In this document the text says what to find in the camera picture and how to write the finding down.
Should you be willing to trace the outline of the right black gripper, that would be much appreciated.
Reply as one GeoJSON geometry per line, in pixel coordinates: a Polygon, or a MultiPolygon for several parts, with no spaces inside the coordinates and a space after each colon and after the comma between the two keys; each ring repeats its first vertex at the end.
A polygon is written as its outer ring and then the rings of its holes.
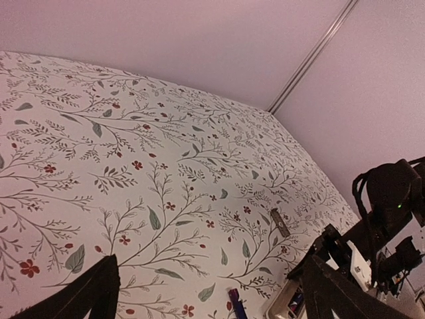
{"type": "MultiPolygon", "coordinates": [[[[328,224],[312,244],[313,253],[337,270],[349,281],[358,285],[363,292],[372,288],[371,263],[363,257],[353,241],[343,241],[340,232],[328,224]]],[[[306,255],[287,274],[288,280],[297,280],[302,274],[307,261],[312,255],[306,255]]]]}

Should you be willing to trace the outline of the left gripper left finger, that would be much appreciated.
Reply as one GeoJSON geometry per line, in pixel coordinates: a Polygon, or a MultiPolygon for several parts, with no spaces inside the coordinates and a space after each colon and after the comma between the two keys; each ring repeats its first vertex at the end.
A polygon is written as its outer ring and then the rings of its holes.
{"type": "Polygon", "coordinates": [[[106,256],[61,291],[13,318],[115,318],[119,291],[117,257],[106,256]]]}

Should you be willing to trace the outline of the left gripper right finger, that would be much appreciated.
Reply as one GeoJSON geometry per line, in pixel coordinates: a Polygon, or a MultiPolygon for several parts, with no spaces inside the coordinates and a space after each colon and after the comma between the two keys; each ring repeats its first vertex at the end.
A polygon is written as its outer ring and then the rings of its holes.
{"type": "Polygon", "coordinates": [[[407,318],[349,282],[317,256],[303,266],[301,285],[308,318],[407,318]]]}

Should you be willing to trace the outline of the black battery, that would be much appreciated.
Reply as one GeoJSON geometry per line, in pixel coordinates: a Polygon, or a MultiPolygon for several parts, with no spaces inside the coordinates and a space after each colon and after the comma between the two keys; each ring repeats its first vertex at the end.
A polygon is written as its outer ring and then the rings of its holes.
{"type": "Polygon", "coordinates": [[[300,288],[298,288],[288,303],[288,316],[290,318],[297,318],[303,308],[303,304],[303,292],[300,288]]]}
{"type": "Polygon", "coordinates": [[[242,300],[240,299],[238,290],[236,288],[230,289],[228,291],[228,296],[229,296],[230,302],[232,303],[236,318],[248,319],[244,305],[242,303],[242,300]]]}

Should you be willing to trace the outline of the white grey remote control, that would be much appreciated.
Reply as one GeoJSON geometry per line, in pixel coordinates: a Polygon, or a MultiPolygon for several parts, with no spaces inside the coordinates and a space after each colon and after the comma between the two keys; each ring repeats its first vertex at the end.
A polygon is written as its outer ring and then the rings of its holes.
{"type": "Polygon", "coordinates": [[[288,303],[293,296],[294,292],[300,288],[303,292],[301,282],[299,280],[289,280],[283,286],[277,297],[274,299],[272,304],[267,309],[265,316],[267,319],[303,319],[307,318],[307,312],[305,309],[305,296],[303,308],[297,318],[290,318],[288,316],[288,303]]]}

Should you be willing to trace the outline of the grey battery cover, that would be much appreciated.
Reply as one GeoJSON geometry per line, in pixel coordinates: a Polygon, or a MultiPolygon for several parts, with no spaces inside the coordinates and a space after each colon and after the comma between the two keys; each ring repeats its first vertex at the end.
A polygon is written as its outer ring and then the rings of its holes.
{"type": "Polygon", "coordinates": [[[280,234],[282,235],[282,237],[289,237],[290,232],[289,232],[286,224],[284,223],[284,220],[280,216],[277,208],[273,208],[270,211],[270,216],[273,219],[274,223],[276,224],[276,226],[277,226],[280,234]]]}

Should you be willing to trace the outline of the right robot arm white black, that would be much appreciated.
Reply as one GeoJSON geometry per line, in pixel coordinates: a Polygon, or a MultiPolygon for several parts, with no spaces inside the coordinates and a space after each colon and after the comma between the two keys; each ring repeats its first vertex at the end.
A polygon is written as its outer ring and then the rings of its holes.
{"type": "Polygon", "coordinates": [[[424,226],[424,158],[385,163],[353,180],[352,194],[361,220],[345,234],[328,224],[307,251],[327,262],[334,260],[337,271],[355,281],[354,252],[370,265],[371,283],[380,292],[398,295],[411,270],[422,263],[424,253],[403,239],[387,257],[381,251],[416,219],[424,226]]]}

